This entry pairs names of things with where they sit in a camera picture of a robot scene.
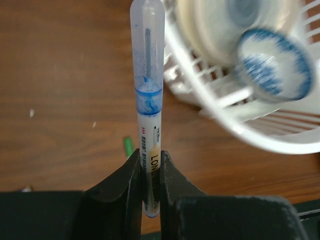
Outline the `white marker pen blue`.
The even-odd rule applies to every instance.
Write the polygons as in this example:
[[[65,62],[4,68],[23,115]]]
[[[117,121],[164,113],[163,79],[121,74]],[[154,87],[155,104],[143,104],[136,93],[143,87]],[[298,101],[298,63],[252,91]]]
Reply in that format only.
[[[149,218],[160,212],[162,113],[137,115],[143,211]]]

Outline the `tan rimmed plate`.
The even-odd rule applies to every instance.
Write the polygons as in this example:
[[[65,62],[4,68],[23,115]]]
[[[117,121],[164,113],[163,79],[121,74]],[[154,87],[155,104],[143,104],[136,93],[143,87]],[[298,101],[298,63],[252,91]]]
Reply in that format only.
[[[297,0],[178,0],[176,19],[197,55],[232,66],[237,42],[252,28],[288,33],[298,17]]]

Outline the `blue white patterned bowl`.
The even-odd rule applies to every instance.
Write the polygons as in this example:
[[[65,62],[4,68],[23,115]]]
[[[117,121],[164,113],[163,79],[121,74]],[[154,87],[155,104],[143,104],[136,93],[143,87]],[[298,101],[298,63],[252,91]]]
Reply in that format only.
[[[300,43],[279,31],[252,28],[237,42],[234,73],[267,103],[304,99],[315,88],[315,64]]]

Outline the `green pen cap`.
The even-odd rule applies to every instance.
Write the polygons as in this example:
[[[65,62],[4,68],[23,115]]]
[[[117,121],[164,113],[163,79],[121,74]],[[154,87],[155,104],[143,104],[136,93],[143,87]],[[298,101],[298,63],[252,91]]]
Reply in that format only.
[[[123,139],[123,146],[124,146],[126,158],[128,159],[135,151],[131,137],[126,136]]]

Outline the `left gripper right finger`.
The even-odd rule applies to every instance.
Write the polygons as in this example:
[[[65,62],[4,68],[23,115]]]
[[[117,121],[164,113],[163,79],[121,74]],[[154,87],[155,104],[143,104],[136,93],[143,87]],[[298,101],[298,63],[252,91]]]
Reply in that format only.
[[[163,240],[306,240],[295,208],[280,196],[207,195],[161,152]]]

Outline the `white plastic dish basket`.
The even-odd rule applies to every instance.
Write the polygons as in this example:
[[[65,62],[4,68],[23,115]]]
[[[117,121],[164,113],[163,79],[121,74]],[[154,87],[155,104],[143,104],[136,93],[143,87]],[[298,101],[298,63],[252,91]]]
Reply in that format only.
[[[320,85],[304,99],[265,103],[239,85],[232,71],[197,56],[178,22],[178,4],[164,1],[164,82],[175,97],[246,143],[266,151],[303,155],[320,150]]]

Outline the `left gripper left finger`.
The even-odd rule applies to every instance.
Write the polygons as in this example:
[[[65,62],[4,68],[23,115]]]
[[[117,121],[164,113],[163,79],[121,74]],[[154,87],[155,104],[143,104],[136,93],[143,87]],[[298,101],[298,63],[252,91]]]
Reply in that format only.
[[[114,173],[86,191],[0,194],[3,240],[138,240],[141,223],[138,150]]]

